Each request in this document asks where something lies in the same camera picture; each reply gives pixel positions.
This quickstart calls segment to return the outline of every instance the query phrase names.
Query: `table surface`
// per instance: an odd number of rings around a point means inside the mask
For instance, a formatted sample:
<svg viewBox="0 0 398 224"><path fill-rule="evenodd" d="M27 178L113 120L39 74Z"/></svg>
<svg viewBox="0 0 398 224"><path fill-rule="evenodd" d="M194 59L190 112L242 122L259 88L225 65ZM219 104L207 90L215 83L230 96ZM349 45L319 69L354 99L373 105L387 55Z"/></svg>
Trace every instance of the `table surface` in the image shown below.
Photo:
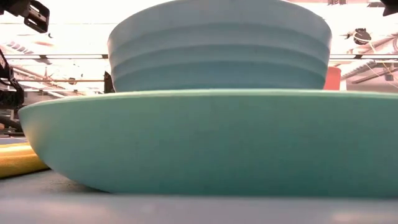
<svg viewBox="0 0 398 224"><path fill-rule="evenodd" d="M47 170L0 180L0 219L15 224L397 224L398 200L112 195Z"/></svg>

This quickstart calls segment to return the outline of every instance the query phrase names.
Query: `large turquoise bowl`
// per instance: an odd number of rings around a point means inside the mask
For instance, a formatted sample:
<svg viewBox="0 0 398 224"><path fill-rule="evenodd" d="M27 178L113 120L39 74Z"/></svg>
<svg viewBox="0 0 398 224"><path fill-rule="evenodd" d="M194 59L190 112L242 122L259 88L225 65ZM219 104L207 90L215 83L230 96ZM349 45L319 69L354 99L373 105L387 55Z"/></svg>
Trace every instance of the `large turquoise bowl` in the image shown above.
<svg viewBox="0 0 398 224"><path fill-rule="evenodd" d="M20 110L52 169L116 193L397 197L398 95L177 90Z"/></svg>
<svg viewBox="0 0 398 224"><path fill-rule="evenodd" d="M112 31L116 91L195 88L322 89L331 30L313 12L280 0L160 4Z"/></svg>

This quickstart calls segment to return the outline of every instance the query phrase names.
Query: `bowl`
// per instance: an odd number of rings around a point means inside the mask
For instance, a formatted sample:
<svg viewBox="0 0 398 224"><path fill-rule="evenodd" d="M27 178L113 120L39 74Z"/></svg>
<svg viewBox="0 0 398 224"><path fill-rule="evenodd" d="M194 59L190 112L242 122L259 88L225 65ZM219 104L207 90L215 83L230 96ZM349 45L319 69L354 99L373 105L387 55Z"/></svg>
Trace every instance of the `bowl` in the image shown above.
<svg viewBox="0 0 398 224"><path fill-rule="evenodd" d="M150 7L108 40L116 91L197 88L321 90L331 30L280 0L189 0Z"/></svg>
<svg viewBox="0 0 398 224"><path fill-rule="evenodd" d="M395 197L398 95L170 90L20 110L53 170L114 193Z"/></svg>

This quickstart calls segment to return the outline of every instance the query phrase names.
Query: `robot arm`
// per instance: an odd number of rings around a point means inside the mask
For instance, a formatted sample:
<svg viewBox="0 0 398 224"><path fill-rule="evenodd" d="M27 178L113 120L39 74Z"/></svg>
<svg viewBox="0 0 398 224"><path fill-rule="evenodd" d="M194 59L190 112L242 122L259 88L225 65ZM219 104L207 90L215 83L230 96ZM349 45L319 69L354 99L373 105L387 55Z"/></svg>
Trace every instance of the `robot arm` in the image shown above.
<svg viewBox="0 0 398 224"><path fill-rule="evenodd" d="M4 11L22 16L24 24L39 33L46 33L49 29L50 11L36 0L0 0L0 15Z"/></svg>
<svg viewBox="0 0 398 224"><path fill-rule="evenodd" d="M4 11L14 16L24 17L24 24L39 33L46 33L49 29L50 11L35 0L0 0L0 15ZM7 80L3 85L12 86L15 91L0 90L0 110L13 110L22 107L24 103L24 89L14 78L14 70L8 64L0 49L0 78Z"/></svg>
<svg viewBox="0 0 398 224"><path fill-rule="evenodd" d="M398 1L396 0L380 0L385 5L383 16L389 16L398 12Z"/></svg>

